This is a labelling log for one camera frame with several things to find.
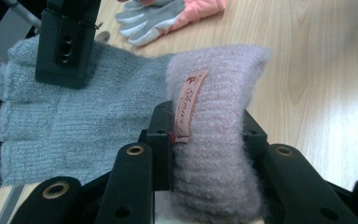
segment metal screw hole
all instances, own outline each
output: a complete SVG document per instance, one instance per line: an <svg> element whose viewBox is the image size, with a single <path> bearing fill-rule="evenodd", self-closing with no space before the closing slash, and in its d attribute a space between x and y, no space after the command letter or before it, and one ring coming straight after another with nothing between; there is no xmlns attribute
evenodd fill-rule
<svg viewBox="0 0 358 224"><path fill-rule="evenodd" d="M281 154L282 156L292 156L293 151L286 147L278 147L276 148L276 151Z"/></svg>
<svg viewBox="0 0 358 224"><path fill-rule="evenodd" d="M69 35L66 35L63 37L63 41L65 41L66 43L70 44L72 43L72 37Z"/></svg>
<svg viewBox="0 0 358 224"><path fill-rule="evenodd" d="M144 152L144 148L141 146L134 146L127 148L127 154L136 156Z"/></svg>
<svg viewBox="0 0 358 224"><path fill-rule="evenodd" d="M62 63L68 63L69 62L69 59L67 56L61 56L61 62Z"/></svg>
<svg viewBox="0 0 358 224"><path fill-rule="evenodd" d="M69 56L72 53L72 45L70 43L62 43L61 45L61 54L63 56Z"/></svg>
<svg viewBox="0 0 358 224"><path fill-rule="evenodd" d="M69 184L66 181L58 181L45 188L42 195L46 199L56 199L64 195L68 189Z"/></svg>

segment pink glove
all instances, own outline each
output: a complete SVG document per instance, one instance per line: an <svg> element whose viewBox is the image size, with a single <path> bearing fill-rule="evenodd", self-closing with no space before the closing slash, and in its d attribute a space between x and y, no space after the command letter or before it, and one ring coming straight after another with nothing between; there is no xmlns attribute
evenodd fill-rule
<svg viewBox="0 0 358 224"><path fill-rule="evenodd" d="M160 0L126 3L124 12L116 15L120 33L134 46L142 46L202 18L226 8L226 0ZM143 3L154 3L145 7Z"/></svg>

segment knit fabric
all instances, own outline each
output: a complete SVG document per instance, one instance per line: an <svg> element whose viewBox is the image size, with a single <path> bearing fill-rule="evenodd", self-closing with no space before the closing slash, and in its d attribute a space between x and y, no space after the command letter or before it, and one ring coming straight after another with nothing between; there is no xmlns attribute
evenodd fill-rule
<svg viewBox="0 0 358 224"><path fill-rule="evenodd" d="M21 41L0 69L4 185L69 175L87 183L113 167L117 151L146 129L155 105L173 100L193 72L208 69L187 144L174 147L174 193L156 193L159 217L242 223L262 200L241 138L244 108L268 60L255 46L135 56L94 43L87 85L35 82L38 38Z"/></svg>
<svg viewBox="0 0 358 224"><path fill-rule="evenodd" d="M95 43L87 87L34 80L38 37L21 41L0 69L1 176L4 185L69 175L87 183L112 169L165 101L172 55L156 59Z"/></svg>
<svg viewBox="0 0 358 224"><path fill-rule="evenodd" d="M242 117L267 60L264 49L252 46L172 58L167 90L174 105L189 74L203 69L209 74L194 107L189 142L174 148L174 193L157 195L157 204L171 203L160 206L160 213L202 223L247 223L260 215L261 196L243 150Z"/></svg>

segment wooden table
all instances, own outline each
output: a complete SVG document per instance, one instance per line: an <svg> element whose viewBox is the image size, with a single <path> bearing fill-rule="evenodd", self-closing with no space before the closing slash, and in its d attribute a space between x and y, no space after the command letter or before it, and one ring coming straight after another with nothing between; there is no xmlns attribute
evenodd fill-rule
<svg viewBox="0 0 358 224"><path fill-rule="evenodd" d="M96 38L158 56L230 44L273 52L248 110L270 143L301 150L328 181L358 180L358 0L227 0L227 9L135 48L118 34L122 5L103 0ZM20 189L20 204L34 186ZM0 191L0 214L15 188Z"/></svg>

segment red tag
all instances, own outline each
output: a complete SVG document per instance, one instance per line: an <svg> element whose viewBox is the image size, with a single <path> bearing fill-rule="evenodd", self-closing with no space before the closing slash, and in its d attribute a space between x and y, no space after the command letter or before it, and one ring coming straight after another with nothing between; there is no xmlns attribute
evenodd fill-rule
<svg viewBox="0 0 358 224"><path fill-rule="evenodd" d="M201 70L192 73L182 87L174 122L176 143L188 142L194 105L197 101L197 95L199 94L202 81L208 75L208 72L209 70Z"/></svg>

